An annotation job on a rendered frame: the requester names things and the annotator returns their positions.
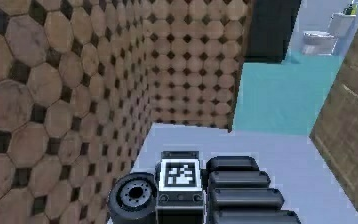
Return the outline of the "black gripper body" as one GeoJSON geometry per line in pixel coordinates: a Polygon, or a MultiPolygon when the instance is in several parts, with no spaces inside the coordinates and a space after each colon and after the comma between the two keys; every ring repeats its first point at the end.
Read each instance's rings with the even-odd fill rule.
{"type": "Polygon", "coordinates": [[[157,224],[157,187],[154,175],[134,172],[120,178],[108,195],[113,224],[157,224]]]}

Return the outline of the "brown wooden room door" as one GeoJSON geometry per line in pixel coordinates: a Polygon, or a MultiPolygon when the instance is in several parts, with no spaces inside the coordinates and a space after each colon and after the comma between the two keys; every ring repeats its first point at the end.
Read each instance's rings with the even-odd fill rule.
{"type": "Polygon", "coordinates": [[[358,212],[358,28],[310,139],[358,212]]]}

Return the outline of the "green spray bottle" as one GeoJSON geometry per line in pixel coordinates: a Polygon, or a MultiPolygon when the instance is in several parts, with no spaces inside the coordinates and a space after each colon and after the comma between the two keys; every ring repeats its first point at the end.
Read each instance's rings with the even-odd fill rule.
{"type": "Polygon", "coordinates": [[[351,0],[351,2],[344,8],[344,15],[355,15],[357,11],[358,2],[356,0],[351,0]]]}

